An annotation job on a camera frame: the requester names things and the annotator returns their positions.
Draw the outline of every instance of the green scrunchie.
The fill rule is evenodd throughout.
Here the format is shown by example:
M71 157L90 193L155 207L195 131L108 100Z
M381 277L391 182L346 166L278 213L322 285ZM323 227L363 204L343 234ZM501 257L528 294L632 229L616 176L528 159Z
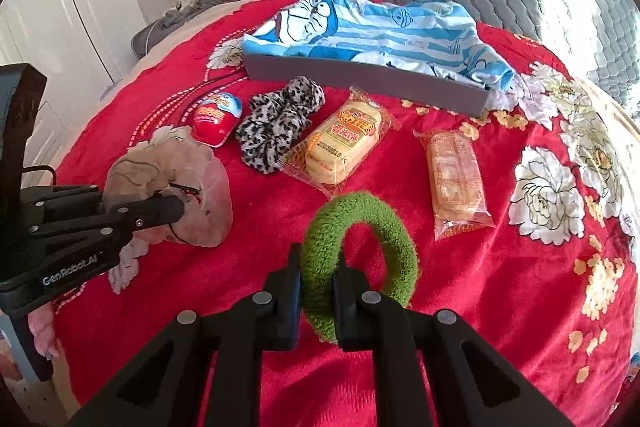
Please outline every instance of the green scrunchie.
M351 225L367 223L386 262L383 292L406 307L418 277L414 242L394 211L369 192L355 192L325 204L314 217L302 245L302 307L320 337L336 343L331 279L342 239Z

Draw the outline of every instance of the gray box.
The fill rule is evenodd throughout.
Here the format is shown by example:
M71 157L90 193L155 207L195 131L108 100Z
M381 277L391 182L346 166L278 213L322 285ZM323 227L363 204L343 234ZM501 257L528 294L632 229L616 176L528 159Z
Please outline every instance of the gray box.
M461 84L429 74L376 64L332 58L273 57L247 54L244 67L252 80L286 81L304 75L321 86L358 86L371 94L386 94L480 117L491 89Z

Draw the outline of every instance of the doraemon towel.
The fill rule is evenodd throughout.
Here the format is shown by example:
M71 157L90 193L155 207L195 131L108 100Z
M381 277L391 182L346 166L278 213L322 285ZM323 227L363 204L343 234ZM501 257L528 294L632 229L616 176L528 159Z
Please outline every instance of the doraemon towel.
M245 54L352 60L505 90L514 71L450 0L300 0L242 39Z

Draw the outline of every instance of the floral blanket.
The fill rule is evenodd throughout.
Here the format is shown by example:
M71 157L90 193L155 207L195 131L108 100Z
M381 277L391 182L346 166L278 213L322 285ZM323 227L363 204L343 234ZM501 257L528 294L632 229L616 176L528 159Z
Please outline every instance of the floral blanket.
M213 92L246 101L282 87L246 78L238 38L293 1L244 4L143 71L87 125L58 170L60 182L103 184L128 146L160 126L190 123L198 100ZM345 190L386 201L414 238L414 309L456 310L576 425L599 427L625 378L632 341L640 228L629 144L638 140L623 117L603 110L608 99L570 78L542 45L482 24L478 33L519 73L510 90L492 98L482 118L375 96L402 129L380 142ZM347 92L326 88L325 95L311 128ZM496 229L434 240L426 160L412 134L434 128L474 140ZM155 245L122 267L135 277L119 295L104 275L57 302L55 325L80 402L178 312L219 312L259 289L326 201L281 172L245 166L235 140L215 154L234 207L222 245ZM348 232L344 250L348 264L382 285L382 252L366 227ZM263 426L376 423L370 356L321 343L306 323L292 353L265 354L262 375Z

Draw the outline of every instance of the leopard print scrunchie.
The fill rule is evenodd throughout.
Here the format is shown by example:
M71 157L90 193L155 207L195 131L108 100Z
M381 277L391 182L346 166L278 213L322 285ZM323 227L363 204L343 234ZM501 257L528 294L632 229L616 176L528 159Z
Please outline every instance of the leopard print scrunchie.
M305 76L278 91L252 96L252 113L236 130L242 161L263 174L277 170L280 156L311 124L308 115L323 105L322 87Z

